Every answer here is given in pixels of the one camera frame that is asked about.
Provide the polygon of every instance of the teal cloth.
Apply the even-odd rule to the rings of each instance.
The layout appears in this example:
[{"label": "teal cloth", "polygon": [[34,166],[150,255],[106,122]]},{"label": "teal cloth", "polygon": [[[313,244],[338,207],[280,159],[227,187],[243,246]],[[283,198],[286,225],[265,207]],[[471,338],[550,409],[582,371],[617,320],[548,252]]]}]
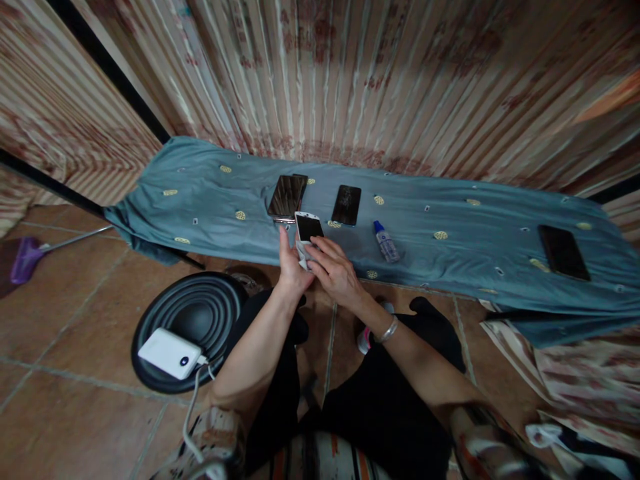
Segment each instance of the teal cloth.
[{"label": "teal cloth", "polygon": [[[293,173],[315,180],[307,186],[302,210],[320,217],[325,236],[344,248],[362,278],[375,275],[377,281],[453,291],[513,309],[575,316],[562,328],[558,320],[514,321],[537,347],[630,325],[640,315],[638,254],[600,205],[560,193],[266,159],[174,137],[140,176],[136,190],[106,215],[138,250],[151,242],[277,265],[278,231],[267,207],[278,177]],[[362,189],[357,225],[332,228],[327,222],[342,184]],[[244,220],[236,217],[239,211]],[[385,262],[375,220],[393,238],[400,262]],[[591,282],[532,264],[547,265],[538,225],[573,232]],[[447,238],[437,239],[436,232]],[[294,234],[292,227],[292,244]],[[146,248],[153,258],[175,260],[163,258],[152,245]]]}]

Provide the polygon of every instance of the tiled floor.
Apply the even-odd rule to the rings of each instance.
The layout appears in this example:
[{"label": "tiled floor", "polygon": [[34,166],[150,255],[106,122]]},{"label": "tiled floor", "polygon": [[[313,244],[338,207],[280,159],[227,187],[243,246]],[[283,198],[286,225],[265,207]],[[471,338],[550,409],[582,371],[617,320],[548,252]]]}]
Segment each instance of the tiled floor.
[{"label": "tiled floor", "polygon": [[[37,207],[8,239],[35,236],[58,243],[102,226],[74,207]],[[206,258],[214,271],[278,268]],[[146,389],[130,362],[131,338],[146,306],[172,282],[193,273],[164,267],[129,250],[114,231],[62,248],[38,264],[33,278],[0,300],[0,474],[10,478],[148,478],[181,440],[188,395]],[[409,313],[426,296],[456,328],[469,378],[520,432],[542,400],[484,334],[478,302],[446,292],[366,283],[374,296]],[[357,368],[358,320],[334,305],[318,285],[301,310],[310,340],[301,368],[318,376],[320,400]]]}]

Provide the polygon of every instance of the white smartphone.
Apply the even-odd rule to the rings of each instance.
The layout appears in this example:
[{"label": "white smartphone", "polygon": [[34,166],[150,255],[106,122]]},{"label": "white smartphone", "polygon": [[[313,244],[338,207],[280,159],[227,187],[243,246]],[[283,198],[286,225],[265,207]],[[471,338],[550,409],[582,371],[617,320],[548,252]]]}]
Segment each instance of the white smartphone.
[{"label": "white smartphone", "polygon": [[298,230],[298,240],[310,242],[311,237],[324,237],[320,217],[307,212],[295,213],[295,226]]}]

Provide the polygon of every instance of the black pants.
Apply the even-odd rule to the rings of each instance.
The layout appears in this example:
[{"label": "black pants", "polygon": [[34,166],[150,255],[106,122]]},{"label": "black pants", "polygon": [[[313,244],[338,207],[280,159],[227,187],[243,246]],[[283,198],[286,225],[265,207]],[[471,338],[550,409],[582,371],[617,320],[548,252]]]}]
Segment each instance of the black pants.
[{"label": "black pants", "polygon": [[[244,305],[229,334],[227,355],[270,294],[261,292]],[[424,297],[414,298],[410,308],[416,315],[398,315],[398,319],[464,373],[462,349],[450,322]],[[300,384],[294,345],[307,336],[307,324],[296,313],[273,381],[247,438],[247,475],[304,428],[339,435],[394,478],[444,479],[451,440],[382,345],[372,343],[356,373],[327,394],[322,412],[309,412],[312,418],[304,418],[298,425]]]}]

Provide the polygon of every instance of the broom handle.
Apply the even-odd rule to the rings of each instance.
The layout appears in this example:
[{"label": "broom handle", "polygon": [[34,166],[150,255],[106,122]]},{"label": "broom handle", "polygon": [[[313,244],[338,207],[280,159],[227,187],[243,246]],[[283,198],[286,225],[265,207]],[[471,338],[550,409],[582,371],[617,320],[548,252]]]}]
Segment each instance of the broom handle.
[{"label": "broom handle", "polygon": [[44,248],[41,251],[43,253],[48,253],[51,250],[56,250],[56,249],[58,249],[60,247],[66,246],[66,245],[68,245],[70,243],[77,242],[78,240],[85,239],[85,238],[90,237],[92,235],[97,235],[98,233],[103,232],[104,230],[109,230],[110,228],[113,228],[113,225],[107,225],[106,227],[102,227],[100,230],[96,230],[96,231],[85,233],[84,235],[80,235],[79,237],[74,237],[74,238],[66,240],[66,241],[64,241],[62,243],[58,243],[57,245],[52,245],[50,247]]}]

